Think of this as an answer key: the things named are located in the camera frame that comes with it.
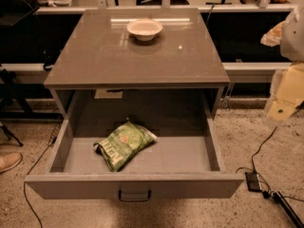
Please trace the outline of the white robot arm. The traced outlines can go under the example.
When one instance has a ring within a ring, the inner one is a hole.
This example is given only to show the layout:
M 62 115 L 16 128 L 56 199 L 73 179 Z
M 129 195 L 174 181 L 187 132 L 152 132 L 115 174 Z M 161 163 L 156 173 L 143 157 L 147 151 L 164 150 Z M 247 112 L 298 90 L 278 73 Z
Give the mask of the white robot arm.
M 285 123 L 304 102 L 304 7 L 295 8 L 284 21 L 264 34 L 262 45 L 280 45 L 280 53 L 291 64 L 277 69 L 271 84 L 271 97 L 265 105 L 269 125 Z

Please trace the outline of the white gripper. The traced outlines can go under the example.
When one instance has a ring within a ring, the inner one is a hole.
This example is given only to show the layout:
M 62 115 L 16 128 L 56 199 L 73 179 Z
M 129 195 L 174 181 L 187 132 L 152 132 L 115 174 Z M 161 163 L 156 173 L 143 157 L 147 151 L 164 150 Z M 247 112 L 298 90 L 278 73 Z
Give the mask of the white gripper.
M 260 43 L 267 47 L 281 44 L 284 22 L 280 22 L 265 33 Z M 263 122 L 271 127 L 285 124 L 304 101 L 304 64 L 292 63 L 282 73 L 282 79 L 275 94 L 275 100 L 265 105 Z

